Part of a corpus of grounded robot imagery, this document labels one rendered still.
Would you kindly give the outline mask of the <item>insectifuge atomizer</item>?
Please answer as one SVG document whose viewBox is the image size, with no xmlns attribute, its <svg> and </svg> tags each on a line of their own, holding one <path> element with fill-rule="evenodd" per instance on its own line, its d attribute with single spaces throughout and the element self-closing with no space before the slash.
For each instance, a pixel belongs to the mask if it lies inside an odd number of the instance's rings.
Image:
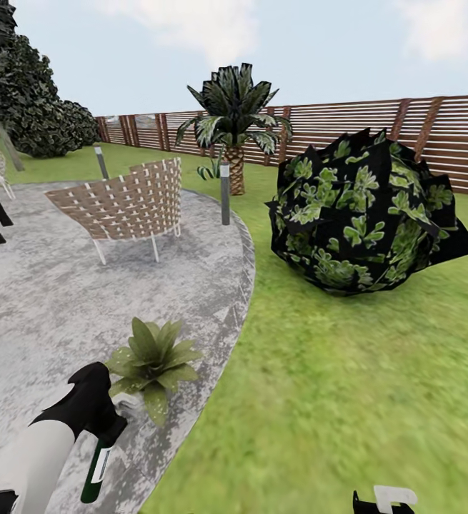
<svg viewBox="0 0 468 514">
<path fill-rule="evenodd" d="M 96 502 L 97 496 L 99 496 L 100 487 L 102 486 L 106 467 L 109 463 L 112 448 L 113 447 L 109 442 L 99 438 L 91 461 L 91 466 L 86 477 L 86 482 L 83 487 L 83 493 L 80 497 L 81 503 L 89 504 Z"/>
</svg>

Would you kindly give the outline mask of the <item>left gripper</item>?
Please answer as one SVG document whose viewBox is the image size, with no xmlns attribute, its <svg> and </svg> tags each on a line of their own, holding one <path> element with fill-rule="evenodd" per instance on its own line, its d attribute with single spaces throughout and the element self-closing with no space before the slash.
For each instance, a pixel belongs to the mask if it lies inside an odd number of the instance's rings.
<svg viewBox="0 0 468 514">
<path fill-rule="evenodd" d="M 98 417 L 90 418 L 86 423 L 84 430 L 97 435 L 102 440 L 114 443 L 128 426 L 127 418 L 117 414 L 114 410 L 113 400 L 107 410 Z"/>
</svg>

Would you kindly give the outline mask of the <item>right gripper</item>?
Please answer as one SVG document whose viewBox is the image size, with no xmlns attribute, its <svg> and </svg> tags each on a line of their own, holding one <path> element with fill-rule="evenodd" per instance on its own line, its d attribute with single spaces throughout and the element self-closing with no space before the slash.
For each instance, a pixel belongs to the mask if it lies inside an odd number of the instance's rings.
<svg viewBox="0 0 468 514">
<path fill-rule="evenodd" d="M 353 509 L 354 514 L 381 514 L 377 509 L 376 503 L 368 503 L 358 500 L 357 492 L 353 492 Z M 413 510 L 407 504 L 392 507 L 393 514 L 414 514 Z"/>
</svg>

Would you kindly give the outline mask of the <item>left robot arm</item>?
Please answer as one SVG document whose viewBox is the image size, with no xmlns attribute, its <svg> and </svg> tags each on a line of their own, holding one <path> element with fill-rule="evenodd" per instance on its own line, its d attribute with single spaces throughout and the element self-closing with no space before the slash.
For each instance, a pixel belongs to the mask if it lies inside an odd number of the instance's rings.
<svg viewBox="0 0 468 514">
<path fill-rule="evenodd" d="M 0 456 L 0 514 L 45 514 L 79 434 L 86 430 L 114 443 L 130 415 L 143 413 L 134 394 L 109 396 L 110 372 L 90 363 L 44 402 L 43 413 Z"/>
</svg>

